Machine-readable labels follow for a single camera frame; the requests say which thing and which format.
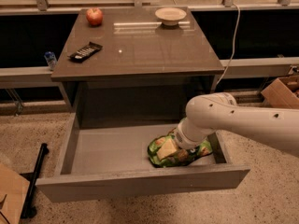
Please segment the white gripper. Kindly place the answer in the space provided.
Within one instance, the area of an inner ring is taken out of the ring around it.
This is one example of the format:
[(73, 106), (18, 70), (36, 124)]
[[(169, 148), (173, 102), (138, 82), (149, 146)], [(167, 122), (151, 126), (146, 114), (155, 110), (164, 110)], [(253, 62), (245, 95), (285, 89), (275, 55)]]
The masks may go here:
[(178, 151), (178, 146), (182, 149), (196, 148), (214, 132), (214, 129), (196, 126), (188, 118), (182, 119), (174, 129), (174, 141), (176, 143), (170, 137), (162, 137), (156, 141), (159, 148), (157, 156), (159, 160), (169, 157)]

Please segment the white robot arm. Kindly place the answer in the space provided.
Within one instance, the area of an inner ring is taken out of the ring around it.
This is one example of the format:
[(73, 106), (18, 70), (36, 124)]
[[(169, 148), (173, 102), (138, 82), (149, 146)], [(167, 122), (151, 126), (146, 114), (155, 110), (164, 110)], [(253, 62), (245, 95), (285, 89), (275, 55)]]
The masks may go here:
[(158, 151), (160, 158), (179, 149), (193, 149), (217, 130), (247, 137), (272, 148), (299, 156), (299, 110), (245, 107), (229, 93), (193, 97), (186, 105), (186, 117), (173, 136)]

